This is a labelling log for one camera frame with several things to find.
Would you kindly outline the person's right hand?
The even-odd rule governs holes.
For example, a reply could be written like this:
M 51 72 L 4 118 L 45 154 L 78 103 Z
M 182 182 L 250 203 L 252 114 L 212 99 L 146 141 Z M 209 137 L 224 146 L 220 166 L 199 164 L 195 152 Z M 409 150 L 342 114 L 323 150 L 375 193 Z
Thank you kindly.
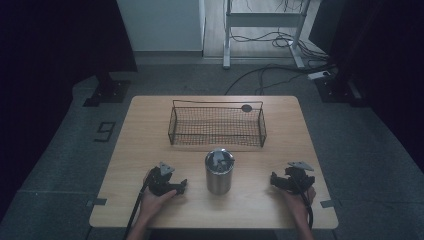
M 282 190 L 281 194 L 287 205 L 288 211 L 295 220 L 306 221 L 308 218 L 308 210 L 304 203 L 304 200 L 301 195 L 293 195 L 288 191 Z M 306 200 L 309 204 L 313 203 L 313 200 L 316 196 L 316 191 L 314 187 L 310 187 L 307 191 L 304 192 Z

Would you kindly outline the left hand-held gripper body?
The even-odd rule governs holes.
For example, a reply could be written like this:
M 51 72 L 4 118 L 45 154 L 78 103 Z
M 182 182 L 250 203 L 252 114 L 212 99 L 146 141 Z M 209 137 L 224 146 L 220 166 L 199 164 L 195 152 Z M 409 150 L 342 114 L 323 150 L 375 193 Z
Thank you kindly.
M 169 182 L 173 171 L 173 167 L 163 162 L 151 169 L 146 179 L 150 192 L 156 196 L 162 196 L 169 191 L 177 190 L 178 185 Z

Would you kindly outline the white power strip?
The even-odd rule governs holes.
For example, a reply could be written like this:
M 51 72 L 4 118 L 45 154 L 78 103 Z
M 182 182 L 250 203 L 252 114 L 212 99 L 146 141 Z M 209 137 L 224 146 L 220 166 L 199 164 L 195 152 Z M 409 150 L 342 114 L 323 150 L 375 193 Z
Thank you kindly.
M 334 74 L 331 73 L 330 71 L 325 70 L 325 71 L 319 71 L 319 72 L 308 74 L 307 79 L 312 81 L 312 80 L 332 77 L 333 75 Z

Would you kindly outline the black stand base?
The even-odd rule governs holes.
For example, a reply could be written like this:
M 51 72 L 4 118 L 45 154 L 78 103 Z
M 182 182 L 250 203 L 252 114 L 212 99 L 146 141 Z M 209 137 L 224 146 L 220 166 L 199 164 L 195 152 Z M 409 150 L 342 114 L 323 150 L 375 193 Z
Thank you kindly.
M 368 103 L 353 80 L 339 80 L 335 76 L 314 81 L 321 101 L 324 103 L 346 103 L 352 107 L 367 107 Z
M 98 107 L 101 103 L 122 103 L 128 88 L 129 80 L 113 80 L 108 72 L 96 74 L 98 85 L 91 97 L 87 98 L 84 107 Z

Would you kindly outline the white desk frame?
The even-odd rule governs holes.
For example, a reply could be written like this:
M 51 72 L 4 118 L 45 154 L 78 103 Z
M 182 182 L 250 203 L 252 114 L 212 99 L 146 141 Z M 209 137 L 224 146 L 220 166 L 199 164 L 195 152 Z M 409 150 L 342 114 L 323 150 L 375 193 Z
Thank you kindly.
M 223 68 L 231 66 L 230 32 L 233 27 L 282 27 L 294 28 L 295 35 L 289 42 L 289 50 L 296 66 L 299 69 L 305 67 L 301 57 L 300 35 L 307 17 L 311 0 L 304 0 L 299 12 L 274 12 L 274 13 L 242 13 L 232 11 L 232 0 L 224 0 L 224 24 L 225 38 L 223 45 Z

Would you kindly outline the white cabinet panel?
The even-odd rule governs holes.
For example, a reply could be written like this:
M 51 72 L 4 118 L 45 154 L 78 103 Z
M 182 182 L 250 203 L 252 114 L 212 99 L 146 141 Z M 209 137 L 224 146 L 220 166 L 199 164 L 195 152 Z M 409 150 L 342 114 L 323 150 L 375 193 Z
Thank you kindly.
M 117 3 L 134 52 L 203 52 L 205 0 Z

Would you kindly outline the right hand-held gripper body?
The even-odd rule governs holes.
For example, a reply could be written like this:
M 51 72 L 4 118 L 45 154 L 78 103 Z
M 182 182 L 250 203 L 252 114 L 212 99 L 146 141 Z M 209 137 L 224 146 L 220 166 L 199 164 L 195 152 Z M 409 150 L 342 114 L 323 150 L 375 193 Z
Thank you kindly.
M 313 171 L 313 168 L 305 162 L 289 162 L 285 169 L 288 175 L 285 190 L 293 194 L 306 192 L 315 183 L 315 177 L 307 175 L 306 171 Z

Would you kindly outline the steel cup with lid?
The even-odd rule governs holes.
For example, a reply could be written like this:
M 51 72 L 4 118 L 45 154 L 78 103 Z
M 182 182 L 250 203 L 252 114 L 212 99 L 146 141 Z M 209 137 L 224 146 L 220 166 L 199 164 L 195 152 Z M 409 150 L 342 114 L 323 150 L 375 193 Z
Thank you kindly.
M 231 189 L 235 158 L 224 148 L 215 148 L 205 157 L 208 190 L 215 195 L 224 195 Z

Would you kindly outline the black wire mesh basket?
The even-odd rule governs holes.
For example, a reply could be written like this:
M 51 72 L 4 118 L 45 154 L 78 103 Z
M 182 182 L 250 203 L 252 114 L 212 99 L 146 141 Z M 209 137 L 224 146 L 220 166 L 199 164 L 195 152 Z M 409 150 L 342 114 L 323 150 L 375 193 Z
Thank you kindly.
M 242 105 L 251 105 L 243 112 Z M 171 145 L 263 147 L 267 130 L 262 101 L 172 101 L 168 138 Z

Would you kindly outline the person's left hand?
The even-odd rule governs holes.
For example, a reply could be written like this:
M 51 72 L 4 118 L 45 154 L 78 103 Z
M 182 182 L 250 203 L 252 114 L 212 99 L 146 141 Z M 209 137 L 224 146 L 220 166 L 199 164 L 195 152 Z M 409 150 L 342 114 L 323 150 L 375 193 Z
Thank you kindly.
M 161 196 L 153 194 L 149 187 L 143 192 L 139 217 L 142 219 L 152 219 L 162 208 L 162 206 L 177 194 L 176 190 L 171 190 Z

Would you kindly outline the dark curtain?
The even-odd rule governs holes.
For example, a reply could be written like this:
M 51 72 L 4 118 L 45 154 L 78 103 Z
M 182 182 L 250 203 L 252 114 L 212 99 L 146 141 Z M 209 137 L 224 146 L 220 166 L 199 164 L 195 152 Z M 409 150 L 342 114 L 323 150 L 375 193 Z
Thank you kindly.
M 0 218 L 60 126 L 74 85 L 135 68 L 117 0 L 0 0 Z
M 424 0 L 320 0 L 309 40 L 424 168 Z

